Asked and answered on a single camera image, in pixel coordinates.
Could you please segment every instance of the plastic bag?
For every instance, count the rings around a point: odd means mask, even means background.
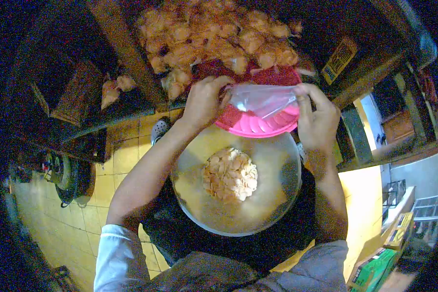
[[[295,86],[239,84],[231,89],[230,104],[239,111],[252,111],[257,117],[269,119],[291,103],[297,97],[292,89]]]

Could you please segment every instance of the tile floor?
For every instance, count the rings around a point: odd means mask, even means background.
[[[176,120],[181,110],[130,120],[108,130],[111,158],[96,165],[94,191],[85,206],[76,202],[60,208],[54,184],[36,175],[31,183],[17,184],[20,216],[52,266],[67,266],[82,291],[92,291],[101,227],[105,225],[111,198],[127,173],[150,148],[150,131],[155,121],[169,115]],[[381,176],[379,167],[340,174],[349,213],[349,253],[344,265],[348,278],[361,253],[376,249],[373,238],[381,230]],[[139,237],[151,277],[169,268],[140,226]],[[304,253],[298,252],[275,271],[292,267]]]

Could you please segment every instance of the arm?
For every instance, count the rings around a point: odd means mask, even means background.
[[[340,111],[315,85],[302,84],[295,93],[300,106],[298,136],[316,184],[316,244],[345,240],[347,208],[333,155]],[[310,98],[316,105],[315,112],[311,111]]]
[[[347,255],[347,210],[333,155],[340,111],[316,86],[295,88],[300,107],[298,137],[308,154],[315,177],[316,243],[289,272],[273,272],[247,291],[346,291],[344,260]],[[316,104],[311,111],[310,98]]]
[[[219,90],[233,83],[226,76],[208,77],[193,85],[183,117],[141,158],[124,178],[112,198],[106,224],[138,232],[172,165],[187,145],[217,118],[227,100],[219,100]]]

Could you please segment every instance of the white sleeve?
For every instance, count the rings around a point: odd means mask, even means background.
[[[149,282],[141,241],[119,225],[102,227],[94,291],[125,291]]]

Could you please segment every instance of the pink plastic container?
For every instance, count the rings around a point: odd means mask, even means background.
[[[247,73],[236,75],[232,70],[224,67],[221,61],[213,60],[197,65],[194,79],[201,80],[207,76],[227,75],[237,83],[254,82],[262,85],[292,86],[302,83],[300,75],[290,66],[272,67],[251,75],[250,70],[259,68],[250,63]],[[216,125],[234,135],[248,138],[268,138],[284,132],[291,132],[297,127],[299,108],[288,106],[274,117],[263,120],[252,112],[241,112],[228,105]]]

